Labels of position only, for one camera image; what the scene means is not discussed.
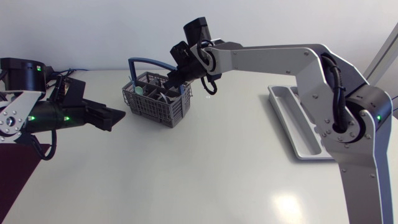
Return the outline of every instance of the cable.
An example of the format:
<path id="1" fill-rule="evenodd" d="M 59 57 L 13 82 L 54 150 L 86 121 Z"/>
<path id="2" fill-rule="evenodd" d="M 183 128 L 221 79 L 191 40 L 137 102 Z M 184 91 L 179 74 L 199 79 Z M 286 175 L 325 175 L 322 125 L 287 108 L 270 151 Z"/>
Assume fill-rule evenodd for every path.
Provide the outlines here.
<path id="1" fill-rule="evenodd" d="M 340 69 L 336 63 L 329 57 L 322 55 L 322 60 L 329 66 L 330 72 L 333 74 L 335 85 L 333 88 L 333 118 L 335 120 L 334 128 L 338 133 L 343 133 L 348 129 L 346 114 L 345 114 L 345 88 L 341 81 Z"/>
<path id="2" fill-rule="evenodd" d="M 51 149 L 47 155 L 44 154 L 42 146 L 40 145 L 39 140 L 37 140 L 36 136 L 31 134 L 30 139 L 32 140 L 32 145 L 35 148 L 37 155 L 42 160 L 48 161 L 53 158 L 53 156 L 55 154 L 55 150 L 57 149 L 57 131 L 56 130 L 51 130 Z"/>
<path id="3" fill-rule="evenodd" d="M 75 72 L 76 70 L 84 70 L 84 71 L 88 71 L 88 70 L 86 70 L 86 69 L 68 69 L 68 70 L 65 70 L 65 71 L 62 71 L 62 72 L 54 72 L 52 75 L 53 75 L 53 77 L 50 77 L 50 79 L 49 80 L 56 80 L 57 79 L 57 77 L 59 76 L 59 75 L 61 75 L 61 76 L 63 76 L 63 77 L 69 77 L 73 72 Z M 49 88 L 51 88 L 51 87 L 53 87 L 55 85 L 55 83 L 54 84 L 52 84 L 52 85 L 46 85 L 45 86 L 45 89 L 46 90 L 48 90 Z"/>
<path id="4" fill-rule="evenodd" d="M 64 70 L 64 71 L 61 71 L 61 72 L 53 72 L 53 74 L 57 74 L 57 75 L 59 75 L 59 74 L 61 74 L 61 73 L 64 73 L 64 72 L 68 72 L 68 71 L 89 71 L 89 70 L 87 70 L 87 69 L 84 69 L 84 68 L 69 68 L 69 69 L 67 69 L 67 70 Z"/>
<path id="5" fill-rule="evenodd" d="M 0 80 L 2 80 L 7 75 L 7 70 L 2 70 L 0 73 Z"/>
<path id="6" fill-rule="evenodd" d="M 201 43 L 203 41 L 205 41 L 205 42 L 211 44 L 212 46 L 214 46 L 214 44 L 210 40 L 203 39 L 203 33 L 201 31 L 202 31 L 202 27 L 200 28 L 199 40 L 197 43 L 197 53 L 198 53 L 198 56 L 200 57 L 200 59 L 202 60 L 202 62 L 205 63 L 206 65 L 209 65 L 210 64 L 209 60 L 201 54 L 201 51 L 200 51 L 202 49 Z"/>
<path id="7" fill-rule="evenodd" d="M 216 83 L 215 83 L 214 81 L 210 82 L 210 84 L 211 84 L 212 87 L 213 87 L 213 91 L 209 90 L 209 88 L 207 87 L 206 82 L 205 82 L 205 77 L 201 77 L 201 78 L 200 78 L 200 81 L 201 81 L 201 84 L 203 85 L 203 87 L 205 88 L 205 90 L 206 90 L 210 95 L 214 95 L 214 94 L 217 93 L 217 85 L 216 85 Z"/>

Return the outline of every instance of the white table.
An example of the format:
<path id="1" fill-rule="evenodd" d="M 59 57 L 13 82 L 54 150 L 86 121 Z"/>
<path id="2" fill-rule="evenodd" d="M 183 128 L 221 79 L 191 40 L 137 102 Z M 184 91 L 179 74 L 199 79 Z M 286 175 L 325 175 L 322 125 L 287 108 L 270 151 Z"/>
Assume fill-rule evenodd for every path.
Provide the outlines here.
<path id="1" fill-rule="evenodd" d="M 333 161 L 300 161 L 268 100 L 293 77 L 229 72 L 173 129 L 130 112 L 128 71 L 77 72 L 85 98 L 127 112 L 112 132 L 90 124 L 58 131 L 5 223 L 348 223 Z M 398 218 L 398 122 L 389 150 Z M 50 133 L 38 134 L 50 143 Z"/>

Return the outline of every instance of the metal tray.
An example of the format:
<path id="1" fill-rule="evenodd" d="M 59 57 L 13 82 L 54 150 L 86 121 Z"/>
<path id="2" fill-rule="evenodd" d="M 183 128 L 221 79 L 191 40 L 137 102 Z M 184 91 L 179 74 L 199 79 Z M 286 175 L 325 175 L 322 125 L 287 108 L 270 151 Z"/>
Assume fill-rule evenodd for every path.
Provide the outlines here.
<path id="1" fill-rule="evenodd" d="M 294 152 L 299 159 L 333 159 L 321 143 L 304 109 L 300 105 L 296 86 L 268 86 L 269 101 L 276 111 Z"/>

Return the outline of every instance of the blue handle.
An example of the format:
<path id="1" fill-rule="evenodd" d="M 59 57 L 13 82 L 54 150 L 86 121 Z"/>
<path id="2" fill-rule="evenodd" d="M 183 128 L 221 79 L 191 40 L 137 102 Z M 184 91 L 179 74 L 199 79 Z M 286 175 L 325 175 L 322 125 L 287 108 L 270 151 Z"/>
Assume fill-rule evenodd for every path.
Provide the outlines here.
<path id="1" fill-rule="evenodd" d="M 136 73 L 136 67 L 134 66 L 134 62 L 149 63 L 149 64 L 153 64 L 153 65 L 162 67 L 162 68 L 170 70 L 170 71 L 177 69 L 176 67 L 174 67 L 172 65 L 169 65 L 169 64 L 164 63 L 164 62 L 160 62 L 158 60 L 153 60 L 153 59 L 149 59 L 149 58 L 139 58 L 139 57 L 129 58 L 131 81 L 132 81 L 133 87 L 136 86 L 136 80 L 137 80 L 137 73 Z M 180 92 L 181 95 L 184 93 L 183 85 L 180 85 L 179 92 Z"/>

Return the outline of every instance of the wire basket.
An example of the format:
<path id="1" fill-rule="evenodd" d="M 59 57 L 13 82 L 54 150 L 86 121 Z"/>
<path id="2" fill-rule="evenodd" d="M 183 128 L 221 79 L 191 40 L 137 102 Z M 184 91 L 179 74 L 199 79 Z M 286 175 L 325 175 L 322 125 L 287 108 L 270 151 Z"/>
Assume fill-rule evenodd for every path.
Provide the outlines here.
<path id="1" fill-rule="evenodd" d="M 136 78 L 134 75 L 132 82 L 122 88 L 124 102 L 131 111 L 171 128 L 177 125 L 190 108 L 191 86 L 187 84 L 179 89 L 166 90 L 162 86 L 168 77 L 151 72 L 144 72 Z M 142 95 L 134 91 L 137 86 L 143 89 Z"/>

